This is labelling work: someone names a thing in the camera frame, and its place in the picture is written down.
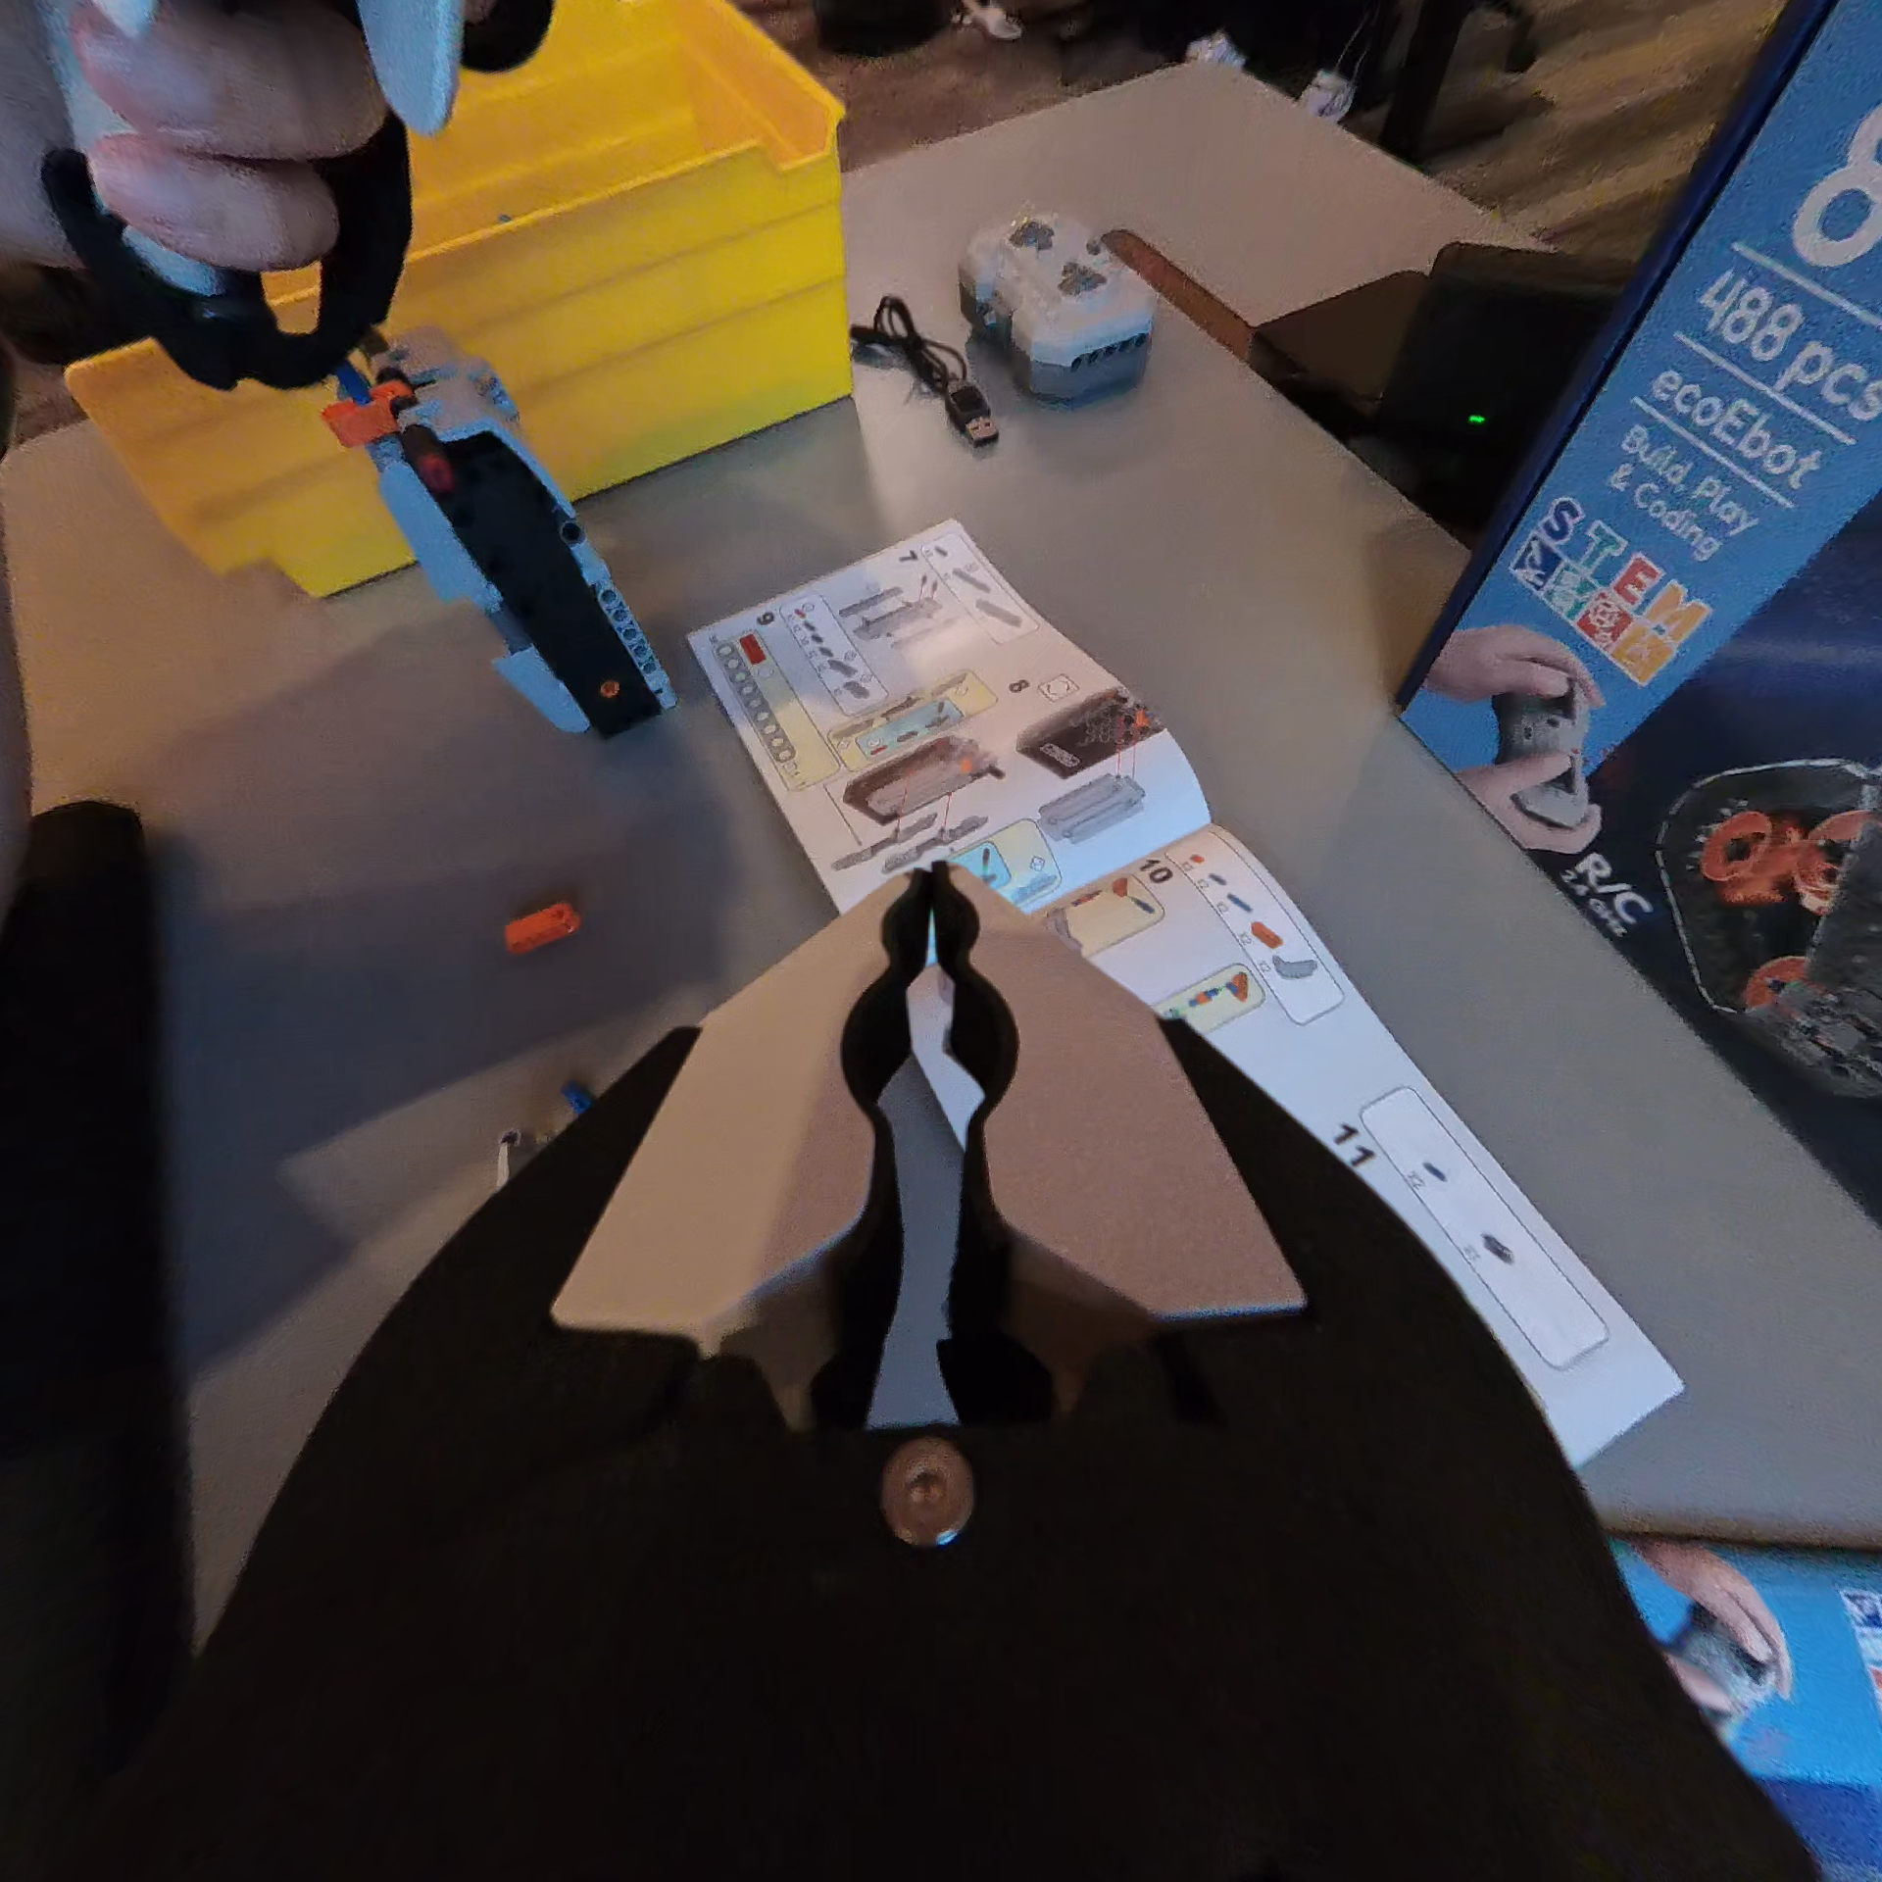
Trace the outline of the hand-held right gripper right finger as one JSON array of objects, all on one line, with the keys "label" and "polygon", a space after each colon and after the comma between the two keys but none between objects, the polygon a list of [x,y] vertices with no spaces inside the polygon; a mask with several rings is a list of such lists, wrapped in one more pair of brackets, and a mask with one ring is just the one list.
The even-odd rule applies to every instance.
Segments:
[{"label": "hand-held right gripper right finger", "polygon": [[961,1425],[1044,1424],[1110,1354],[1306,1309],[1165,1023],[944,863],[934,1092],[961,1139],[936,1348]]}]

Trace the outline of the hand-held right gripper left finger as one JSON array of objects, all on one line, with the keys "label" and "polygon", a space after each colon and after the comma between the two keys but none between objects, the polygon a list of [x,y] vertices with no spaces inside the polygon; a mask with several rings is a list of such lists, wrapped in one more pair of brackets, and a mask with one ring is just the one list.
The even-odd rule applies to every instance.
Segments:
[{"label": "hand-held right gripper left finger", "polygon": [[717,1007],[551,1304],[558,1330],[752,1363],[797,1429],[858,1429],[903,1277],[882,1097],[909,1061],[933,880],[873,889]]}]

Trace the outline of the grey desk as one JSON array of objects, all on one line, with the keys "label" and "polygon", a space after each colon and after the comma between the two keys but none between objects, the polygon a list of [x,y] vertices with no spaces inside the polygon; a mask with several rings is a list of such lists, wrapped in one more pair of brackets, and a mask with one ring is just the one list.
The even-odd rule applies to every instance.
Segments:
[{"label": "grey desk", "polygon": [[[214,577],[89,426],[3,469],[39,796],[162,872],[194,1592],[214,1622],[317,1410],[487,1195],[830,903],[687,634],[942,520],[1164,712],[1438,1092],[1684,1383],[1587,1469],[1613,1527],[1877,1543],[1877,1231],[1473,801],[1391,693],[1464,555],[1185,320],[1111,404],[1000,390],[972,452],[892,372],[612,491],[587,525],[685,686],[549,731],[412,574]],[[580,931],[509,955],[566,900]]]}]

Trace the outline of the person's left hand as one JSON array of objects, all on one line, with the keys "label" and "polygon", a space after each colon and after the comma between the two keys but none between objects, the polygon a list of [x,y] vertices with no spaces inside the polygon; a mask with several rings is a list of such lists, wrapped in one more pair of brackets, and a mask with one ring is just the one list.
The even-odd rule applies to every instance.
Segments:
[{"label": "person's left hand", "polygon": [[296,270],[336,246],[317,168],[388,115],[348,19],[325,4],[160,4],[124,35],[79,4],[70,33],[85,81],[124,121],[87,164],[127,229],[222,270]]}]

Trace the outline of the yellow plastic bin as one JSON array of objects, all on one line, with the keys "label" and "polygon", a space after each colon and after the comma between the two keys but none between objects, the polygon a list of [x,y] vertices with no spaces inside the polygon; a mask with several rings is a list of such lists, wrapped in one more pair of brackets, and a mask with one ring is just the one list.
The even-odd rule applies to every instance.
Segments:
[{"label": "yellow plastic bin", "polygon": [[[719,3],[569,3],[412,149],[388,339],[484,359],[575,498],[849,396],[839,106]],[[329,392],[202,390],[154,343],[66,390],[212,572],[331,598],[410,564]]]}]

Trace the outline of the grey black brick assembly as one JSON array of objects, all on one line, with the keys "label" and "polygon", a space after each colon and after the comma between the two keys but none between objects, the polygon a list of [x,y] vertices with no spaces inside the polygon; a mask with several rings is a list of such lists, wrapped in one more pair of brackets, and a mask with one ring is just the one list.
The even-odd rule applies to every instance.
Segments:
[{"label": "grey black brick assembly", "polygon": [[399,375],[415,394],[399,435],[359,452],[433,594],[500,641],[497,676],[571,736],[674,711],[670,672],[490,362],[434,328],[369,331],[360,361],[371,385]]}]

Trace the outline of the white instruction booklet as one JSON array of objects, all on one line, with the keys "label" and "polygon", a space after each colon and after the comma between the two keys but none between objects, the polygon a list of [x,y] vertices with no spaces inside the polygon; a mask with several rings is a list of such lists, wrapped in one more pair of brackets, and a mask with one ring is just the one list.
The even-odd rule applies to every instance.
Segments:
[{"label": "white instruction booklet", "polygon": [[697,631],[837,911],[944,862],[1188,1023],[1424,1245],[1576,1467],[1683,1377],[1438,1094],[1165,720],[948,522]]}]

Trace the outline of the grey remote controller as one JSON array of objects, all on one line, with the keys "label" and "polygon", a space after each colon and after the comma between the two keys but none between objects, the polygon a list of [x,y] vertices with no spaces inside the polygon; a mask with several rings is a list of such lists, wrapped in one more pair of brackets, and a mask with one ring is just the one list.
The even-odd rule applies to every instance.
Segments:
[{"label": "grey remote controller", "polygon": [[1157,297],[1094,226],[1055,208],[977,230],[958,262],[961,316],[1018,388],[1079,407],[1141,385]]}]

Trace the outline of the blue printed manual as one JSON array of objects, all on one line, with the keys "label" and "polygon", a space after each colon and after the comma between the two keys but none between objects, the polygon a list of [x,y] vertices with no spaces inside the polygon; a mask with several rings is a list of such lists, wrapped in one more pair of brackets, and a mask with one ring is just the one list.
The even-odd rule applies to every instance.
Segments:
[{"label": "blue printed manual", "polygon": [[1613,1539],[1646,1628],[1822,1878],[1880,1877],[1880,1560]]}]

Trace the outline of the blue toy kit box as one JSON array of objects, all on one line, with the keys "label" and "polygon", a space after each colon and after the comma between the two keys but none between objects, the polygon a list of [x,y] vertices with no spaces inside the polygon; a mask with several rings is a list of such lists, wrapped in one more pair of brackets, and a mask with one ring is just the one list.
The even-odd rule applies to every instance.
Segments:
[{"label": "blue toy kit box", "polygon": [[1880,7],[1790,4],[1399,693],[1877,1217]]}]

